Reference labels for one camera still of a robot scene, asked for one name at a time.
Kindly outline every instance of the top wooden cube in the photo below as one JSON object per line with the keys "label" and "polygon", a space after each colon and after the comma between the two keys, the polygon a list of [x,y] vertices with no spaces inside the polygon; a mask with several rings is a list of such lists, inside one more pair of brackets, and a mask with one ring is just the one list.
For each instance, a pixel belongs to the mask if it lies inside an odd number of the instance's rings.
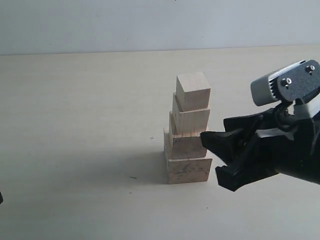
{"label": "top wooden cube", "polygon": [[176,77],[176,97],[186,111],[206,109],[209,106],[211,87],[202,72],[180,74]]}

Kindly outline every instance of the table surface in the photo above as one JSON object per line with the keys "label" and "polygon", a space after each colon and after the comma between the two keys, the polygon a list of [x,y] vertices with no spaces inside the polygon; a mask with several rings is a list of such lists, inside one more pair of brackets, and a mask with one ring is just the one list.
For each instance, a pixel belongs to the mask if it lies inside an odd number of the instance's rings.
{"label": "table surface", "polygon": [[203,72],[208,126],[266,107],[250,83],[320,45],[0,56],[2,240],[317,239],[320,186],[166,184],[176,75]]}

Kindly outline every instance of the screw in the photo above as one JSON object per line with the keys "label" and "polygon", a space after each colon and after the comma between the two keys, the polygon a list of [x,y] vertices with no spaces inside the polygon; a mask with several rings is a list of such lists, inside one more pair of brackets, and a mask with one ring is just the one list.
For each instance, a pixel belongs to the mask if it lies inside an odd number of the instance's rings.
{"label": "screw", "polygon": [[315,66],[313,65],[310,65],[310,66],[306,66],[305,70],[308,72],[308,73],[311,73],[313,70],[315,70]]}
{"label": "screw", "polygon": [[281,84],[287,88],[290,84],[292,84],[292,80],[291,78],[284,78],[282,79]]}

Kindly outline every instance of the wooden block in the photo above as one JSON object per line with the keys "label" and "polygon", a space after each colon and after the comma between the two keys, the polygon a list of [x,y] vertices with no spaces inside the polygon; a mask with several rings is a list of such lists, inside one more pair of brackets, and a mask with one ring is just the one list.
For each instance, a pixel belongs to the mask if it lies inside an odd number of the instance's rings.
{"label": "wooden block", "polygon": [[168,184],[208,181],[212,158],[206,156],[201,158],[172,159],[169,130],[165,128],[163,133]]}
{"label": "wooden block", "polygon": [[181,74],[176,77],[176,97],[183,112],[206,109],[211,87],[202,72]]}
{"label": "wooden block", "polygon": [[207,129],[210,115],[209,106],[200,110],[183,111],[178,101],[177,94],[173,93],[172,113],[176,134],[204,132]]}
{"label": "wooden block", "polygon": [[172,112],[169,113],[169,145],[172,159],[203,158],[207,149],[203,147],[200,132],[175,134],[176,124]]}

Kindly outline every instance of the white wall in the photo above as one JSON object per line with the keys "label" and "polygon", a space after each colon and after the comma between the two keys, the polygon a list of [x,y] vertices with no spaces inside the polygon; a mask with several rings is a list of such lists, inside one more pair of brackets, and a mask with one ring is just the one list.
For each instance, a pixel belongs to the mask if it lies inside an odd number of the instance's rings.
{"label": "white wall", "polygon": [[318,0],[0,0],[0,55],[320,43]]}

